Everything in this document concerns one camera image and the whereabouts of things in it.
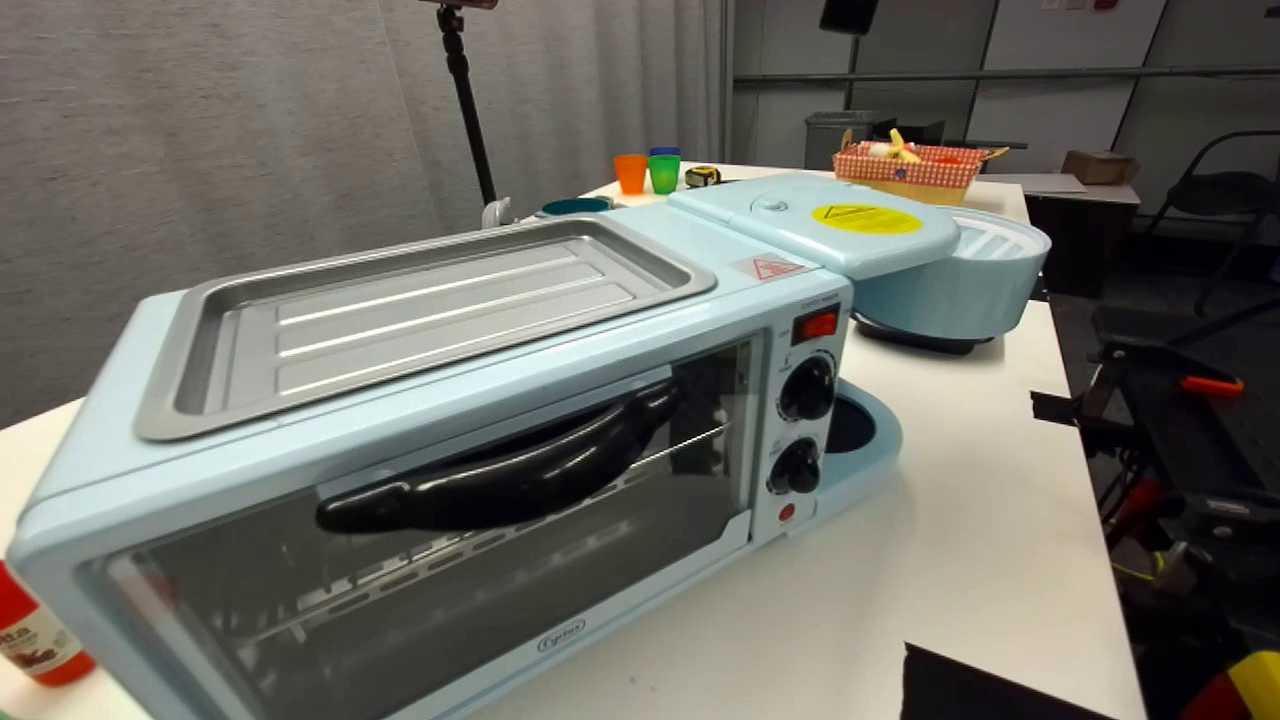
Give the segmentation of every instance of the red label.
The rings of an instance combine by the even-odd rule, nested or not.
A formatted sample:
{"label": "red label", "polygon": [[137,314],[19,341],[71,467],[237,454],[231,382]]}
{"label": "red label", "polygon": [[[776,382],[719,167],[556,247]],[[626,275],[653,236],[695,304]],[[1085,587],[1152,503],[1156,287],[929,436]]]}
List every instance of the red label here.
{"label": "red label", "polygon": [[747,259],[747,274],[752,274],[758,283],[767,283],[767,280],[780,280],[780,275],[797,275],[797,274],[805,274],[805,270],[791,266],[791,259],[780,259],[780,255],[752,255],[752,259]]}
{"label": "red label", "polygon": [[0,629],[0,654],[17,670],[43,677],[79,656],[79,643],[49,613],[35,609],[32,616]]}

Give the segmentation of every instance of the oven top tray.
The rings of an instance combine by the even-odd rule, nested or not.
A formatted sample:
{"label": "oven top tray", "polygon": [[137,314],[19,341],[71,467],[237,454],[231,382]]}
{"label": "oven top tray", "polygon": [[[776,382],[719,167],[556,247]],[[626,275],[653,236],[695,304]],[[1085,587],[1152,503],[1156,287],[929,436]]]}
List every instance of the oven top tray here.
{"label": "oven top tray", "polygon": [[547,221],[201,283],[137,431],[183,440],[717,287],[606,221]]}

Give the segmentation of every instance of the grey curtain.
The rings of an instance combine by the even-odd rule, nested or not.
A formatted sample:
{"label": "grey curtain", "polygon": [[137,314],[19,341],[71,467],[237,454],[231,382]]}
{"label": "grey curtain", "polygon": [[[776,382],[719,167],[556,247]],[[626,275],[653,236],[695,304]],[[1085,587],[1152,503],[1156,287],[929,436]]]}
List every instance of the grey curtain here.
{"label": "grey curtain", "polygon": [[[469,11],[497,189],[719,155],[727,0]],[[0,0],[0,423],[79,398],[148,291],[472,227],[421,0]]]}

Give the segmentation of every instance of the black chair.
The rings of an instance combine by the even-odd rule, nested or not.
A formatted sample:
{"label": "black chair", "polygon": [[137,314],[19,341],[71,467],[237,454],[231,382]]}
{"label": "black chair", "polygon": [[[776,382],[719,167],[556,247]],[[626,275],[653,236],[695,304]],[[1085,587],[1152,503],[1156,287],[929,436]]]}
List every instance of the black chair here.
{"label": "black chair", "polygon": [[1152,215],[1152,224],[1144,231],[1144,236],[1156,236],[1156,227],[1165,224],[1165,215],[1171,207],[1189,214],[1189,215],[1242,221],[1239,241],[1227,247],[1227,255],[1205,280],[1205,287],[1196,297],[1196,316],[1205,316],[1207,297],[1217,291],[1217,283],[1232,274],[1239,253],[1261,236],[1261,224],[1266,215],[1280,215],[1280,183],[1276,180],[1256,177],[1256,172],[1205,172],[1198,177],[1198,165],[1205,165],[1207,153],[1217,153],[1218,145],[1256,139],[1256,137],[1280,137],[1280,129],[1225,134],[1225,137],[1207,139],[1192,155],[1184,177],[1168,189],[1160,214]]}

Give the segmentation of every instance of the black door handle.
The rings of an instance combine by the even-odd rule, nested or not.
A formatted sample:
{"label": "black door handle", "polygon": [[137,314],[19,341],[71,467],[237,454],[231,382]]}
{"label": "black door handle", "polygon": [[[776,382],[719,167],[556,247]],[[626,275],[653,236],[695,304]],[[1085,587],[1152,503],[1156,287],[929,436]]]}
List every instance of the black door handle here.
{"label": "black door handle", "polygon": [[315,510],[324,531],[476,531],[563,514],[623,478],[671,419],[671,385],[638,388],[604,413],[529,431],[448,467],[403,471]]}

